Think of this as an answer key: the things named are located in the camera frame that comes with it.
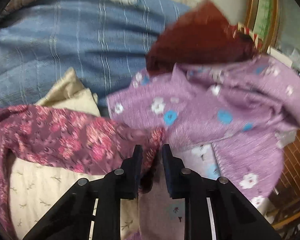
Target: silver rivet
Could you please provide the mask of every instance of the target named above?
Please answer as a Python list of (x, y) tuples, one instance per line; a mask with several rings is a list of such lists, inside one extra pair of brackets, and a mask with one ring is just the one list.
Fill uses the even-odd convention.
[(114, 171), (114, 174), (115, 174), (115, 175), (122, 175), (122, 174), (124, 174), (124, 170), (123, 170), (123, 169), (116, 169), (116, 170)]
[(80, 186), (86, 185), (87, 182), (88, 182), (88, 180), (85, 179), (85, 178), (81, 178), (81, 179), (78, 180), (78, 184), (79, 184)]
[(219, 178), (220, 183), (222, 184), (227, 184), (229, 182), (229, 179), (227, 179), (226, 177), (220, 177)]
[(188, 168), (182, 168), (181, 169), (181, 173), (184, 174), (184, 175), (188, 175), (191, 173), (191, 169), (188, 169)]

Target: pink floral garment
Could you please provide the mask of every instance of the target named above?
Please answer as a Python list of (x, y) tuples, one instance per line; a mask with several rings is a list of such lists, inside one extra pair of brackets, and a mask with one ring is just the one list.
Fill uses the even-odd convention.
[(0, 108), (0, 223), (15, 238), (8, 215), (6, 157), (62, 167), (91, 175), (106, 174), (143, 147), (142, 171), (153, 162), (163, 129), (139, 130), (90, 114), (42, 106)]

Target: blue bedsheet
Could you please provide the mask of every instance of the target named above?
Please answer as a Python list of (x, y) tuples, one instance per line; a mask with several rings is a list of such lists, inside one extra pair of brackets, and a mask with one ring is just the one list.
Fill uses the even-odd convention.
[(35, 103), (69, 67), (105, 106), (188, 9), (170, 0), (39, 0), (18, 10), (0, 23), (0, 107)]

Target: maroon pillow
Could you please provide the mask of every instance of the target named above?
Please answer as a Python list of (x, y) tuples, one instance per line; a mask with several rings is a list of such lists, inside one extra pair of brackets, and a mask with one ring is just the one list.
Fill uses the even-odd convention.
[(210, 0), (169, 26), (146, 55), (151, 76), (172, 72), (175, 63), (213, 64), (252, 59), (253, 40), (237, 32)]

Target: light purple fabric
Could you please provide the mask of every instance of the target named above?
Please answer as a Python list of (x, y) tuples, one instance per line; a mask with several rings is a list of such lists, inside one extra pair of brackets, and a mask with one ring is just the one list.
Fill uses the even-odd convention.
[(165, 126), (172, 150), (213, 143), (221, 174), (251, 201), (280, 176), (275, 133), (300, 128), (300, 78), (268, 55), (213, 68), (176, 64), (151, 79), (144, 70), (107, 103), (133, 128)]

